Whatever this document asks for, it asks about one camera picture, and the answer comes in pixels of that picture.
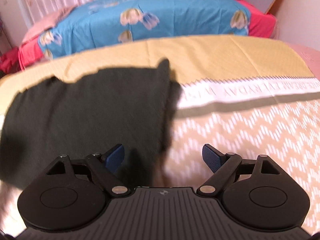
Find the dark green knit sweater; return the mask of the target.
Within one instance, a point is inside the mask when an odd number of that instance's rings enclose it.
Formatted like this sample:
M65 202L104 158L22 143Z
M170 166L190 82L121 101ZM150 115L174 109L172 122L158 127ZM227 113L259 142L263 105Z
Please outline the dark green knit sweater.
M1 180L25 189L60 155L82 159L122 144L119 179L150 186L181 92L169 75L164 59L156 68L105 68L74 83L51 77L18 93L1 134Z

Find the yellow patterned bed sheet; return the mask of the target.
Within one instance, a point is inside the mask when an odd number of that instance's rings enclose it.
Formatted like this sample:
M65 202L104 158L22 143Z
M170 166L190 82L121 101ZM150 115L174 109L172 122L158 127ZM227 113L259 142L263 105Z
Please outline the yellow patterned bed sheet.
M319 231L319 52L265 38L159 38L88 50L1 79L1 117L14 96L55 76L75 82L111 67L170 61L182 86L171 145L155 186L198 187L210 175L202 146L245 159L269 155L309 195L303 227Z

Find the red bags on floor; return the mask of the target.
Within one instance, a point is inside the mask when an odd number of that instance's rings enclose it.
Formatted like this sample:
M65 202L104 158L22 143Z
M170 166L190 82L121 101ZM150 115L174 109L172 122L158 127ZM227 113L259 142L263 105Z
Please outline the red bags on floor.
M14 47L1 55L0 74L1 77L5 75L14 74L21 70L18 59L18 47Z

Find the pink blanket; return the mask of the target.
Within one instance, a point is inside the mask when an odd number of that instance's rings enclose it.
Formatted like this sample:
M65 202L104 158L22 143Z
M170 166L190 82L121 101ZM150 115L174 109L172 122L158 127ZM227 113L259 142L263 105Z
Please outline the pink blanket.
M64 7L44 16L41 20L34 23L33 26L28 29L21 44L25 44L33 38L38 37L42 32L57 26L57 24L66 18L75 8L76 5Z

